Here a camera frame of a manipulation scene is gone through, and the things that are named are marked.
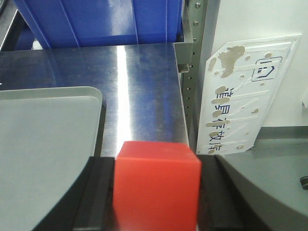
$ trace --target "stainless steel surface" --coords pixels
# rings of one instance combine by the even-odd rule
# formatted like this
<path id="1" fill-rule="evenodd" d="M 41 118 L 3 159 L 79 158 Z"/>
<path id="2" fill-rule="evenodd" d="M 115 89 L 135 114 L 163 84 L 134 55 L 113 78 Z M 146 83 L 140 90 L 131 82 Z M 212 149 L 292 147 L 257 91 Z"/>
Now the stainless steel surface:
<path id="1" fill-rule="evenodd" d="M 188 143 L 173 44 L 2 52 L 0 83 L 0 90 L 99 89 L 104 156 L 117 156 L 129 140 Z"/>
<path id="2" fill-rule="evenodd" d="M 184 9 L 183 9 L 182 22 L 183 22 L 183 39 L 184 39 L 184 41 L 174 43 L 174 47 L 175 47 L 175 51 L 176 51 L 177 63 L 188 65 L 188 63 L 190 63 L 191 60 L 192 60 L 193 36 L 192 36 L 191 25 L 189 23 L 186 5 L 184 6 Z"/>
<path id="3" fill-rule="evenodd" d="M 2 50 L 17 13 L 18 10 L 13 0 L 8 0 L 3 6 L 3 12 L 0 13 L 0 51 Z"/>

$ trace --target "blue container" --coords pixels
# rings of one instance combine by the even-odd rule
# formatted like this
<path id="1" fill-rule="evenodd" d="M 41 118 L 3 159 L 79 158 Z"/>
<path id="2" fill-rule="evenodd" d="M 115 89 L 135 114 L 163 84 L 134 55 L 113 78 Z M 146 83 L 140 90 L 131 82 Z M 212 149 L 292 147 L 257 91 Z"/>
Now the blue container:
<path id="1" fill-rule="evenodd" d="M 182 0 L 14 0 L 44 48 L 175 42 Z"/>

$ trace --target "white wall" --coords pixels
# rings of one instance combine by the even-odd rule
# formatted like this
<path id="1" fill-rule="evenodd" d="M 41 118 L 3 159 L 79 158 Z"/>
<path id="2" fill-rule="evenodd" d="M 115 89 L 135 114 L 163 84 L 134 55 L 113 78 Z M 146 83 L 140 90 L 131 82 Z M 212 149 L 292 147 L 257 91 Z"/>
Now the white wall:
<path id="1" fill-rule="evenodd" d="M 263 126 L 306 126 L 308 0 L 221 0 L 213 52 L 227 41 L 302 33 L 301 41 Z"/>

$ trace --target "red block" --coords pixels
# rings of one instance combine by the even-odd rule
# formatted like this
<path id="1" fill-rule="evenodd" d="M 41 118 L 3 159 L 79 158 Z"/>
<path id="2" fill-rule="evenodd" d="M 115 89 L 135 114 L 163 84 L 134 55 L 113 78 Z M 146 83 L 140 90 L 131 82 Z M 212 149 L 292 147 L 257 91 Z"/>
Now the red block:
<path id="1" fill-rule="evenodd" d="M 195 231 L 201 162 L 181 143 L 128 141 L 115 161 L 121 231 Z"/>

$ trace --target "black rubber edge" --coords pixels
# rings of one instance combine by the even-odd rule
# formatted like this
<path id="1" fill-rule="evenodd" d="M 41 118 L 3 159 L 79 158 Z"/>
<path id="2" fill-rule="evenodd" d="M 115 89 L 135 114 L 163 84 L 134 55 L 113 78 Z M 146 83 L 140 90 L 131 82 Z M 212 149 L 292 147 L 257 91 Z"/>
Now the black rubber edge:
<path id="1" fill-rule="evenodd" d="M 90 157 L 71 188 L 33 231 L 70 231 L 72 229 L 93 163 L 94 159 Z"/>
<path id="2" fill-rule="evenodd" d="M 79 204 L 73 231 L 104 231 L 105 211 L 115 159 L 93 157 L 94 163 Z"/>
<path id="3" fill-rule="evenodd" d="M 214 155 L 198 155 L 198 158 L 202 162 L 201 179 L 205 200 L 208 203 L 211 230 L 244 230 L 243 222 L 225 183 L 218 160 Z M 199 216 L 198 223 L 202 224 L 202 219 L 202 216 Z"/>

